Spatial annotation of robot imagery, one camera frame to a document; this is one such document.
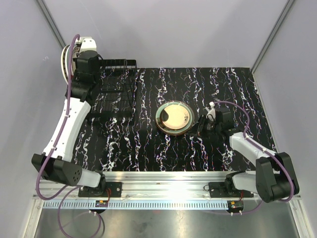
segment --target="dish rack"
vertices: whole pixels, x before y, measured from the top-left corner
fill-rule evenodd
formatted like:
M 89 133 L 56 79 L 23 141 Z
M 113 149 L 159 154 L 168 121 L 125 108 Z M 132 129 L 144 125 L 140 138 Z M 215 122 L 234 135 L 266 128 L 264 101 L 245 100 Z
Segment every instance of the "dish rack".
M 134 59 L 101 60 L 101 92 L 90 118 L 131 118 L 137 86 L 137 62 Z

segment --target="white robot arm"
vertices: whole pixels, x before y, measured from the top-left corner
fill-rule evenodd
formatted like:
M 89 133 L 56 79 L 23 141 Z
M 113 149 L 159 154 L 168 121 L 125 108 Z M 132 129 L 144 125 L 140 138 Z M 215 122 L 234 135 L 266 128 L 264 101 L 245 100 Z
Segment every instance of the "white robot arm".
M 69 46 L 66 46 L 61 57 L 62 72 L 66 81 L 69 76 L 66 73 L 68 71 L 66 64 L 68 50 Z M 46 155 L 53 148 L 54 151 L 42 173 L 44 179 L 70 186 L 87 186 L 96 188 L 96 191 L 105 191 L 105 179 L 101 172 L 89 171 L 71 163 L 72 151 L 80 127 L 101 90 L 99 76 L 100 56 L 96 50 L 96 43 L 90 37 L 81 37 L 76 41 L 72 56 L 71 96 L 69 99 L 65 99 L 61 117 L 50 142 L 41 155 L 33 155 L 32 164 L 40 171 Z M 68 100 L 70 107 L 69 114 L 66 115 Z M 58 144 L 54 147 L 65 117 L 68 117 L 66 124 L 63 127 Z
M 218 135 L 227 146 L 242 154 L 256 167 L 255 174 L 228 174 L 224 182 L 227 192 L 234 194 L 242 190 L 250 191 L 257 193 L 264 202 L 272 202 L 288 197 L 292 192 L 292 183 L 294 195 L 298 194 L 299 185 L 290 156 L 285 152 L 269 150 L 249 135 L 244 135 L 242 130 L 235 128 L 232 112 L 227 107 L 215 109 L 214 106 L 215 103 L 211 102 L 207 116 L 200 117 L 197 135 Z

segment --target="black marble surface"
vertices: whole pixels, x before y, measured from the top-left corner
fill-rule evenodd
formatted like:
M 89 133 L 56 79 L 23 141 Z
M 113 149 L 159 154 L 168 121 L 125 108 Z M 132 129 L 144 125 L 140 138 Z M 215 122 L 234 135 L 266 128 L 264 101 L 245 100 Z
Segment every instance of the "black marble surface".
M 251 123 L 248 133 L 275 149 L 249 68 L 141 68 L 137 73 L 134 119 L 83 123 L 73 151 L 73 162 L 103 171 L 245 171 L 254 166 L 222 143 L 189 134 L 169 136 L 155 126 L 158 107 L 170 100 L 188 104 L 206 114 L 210 101 L 231 101 L 243 106 Z M 234 110 L 236 125 L 245 115 Z

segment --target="plate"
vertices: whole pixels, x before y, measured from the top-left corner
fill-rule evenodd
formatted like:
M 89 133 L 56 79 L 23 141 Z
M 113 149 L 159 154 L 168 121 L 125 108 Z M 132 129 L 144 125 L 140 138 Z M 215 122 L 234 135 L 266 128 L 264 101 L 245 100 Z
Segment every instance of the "plate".
M 156 113 L 157 127 L 168 135 L 185 134 L 193 124 L 193 110 L 180 101 L 164 103 Z

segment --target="gray wall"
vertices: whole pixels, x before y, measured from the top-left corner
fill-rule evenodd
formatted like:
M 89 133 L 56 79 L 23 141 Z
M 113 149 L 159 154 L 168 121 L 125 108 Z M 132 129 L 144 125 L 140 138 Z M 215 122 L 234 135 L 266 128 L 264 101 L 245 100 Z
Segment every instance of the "gray wall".
M 60 52 L 34 0 L 0 1 L 0 233 L 21 237 L 34 194 L 33 153 L 58 122 L 65 83 Z
M 45 0 L 67 42 L 140 67 L 251 67 L 287 0 Z
M 288 152 L 317 235 L 317 1 L 298 0 L 255 73 L 277 147 Z

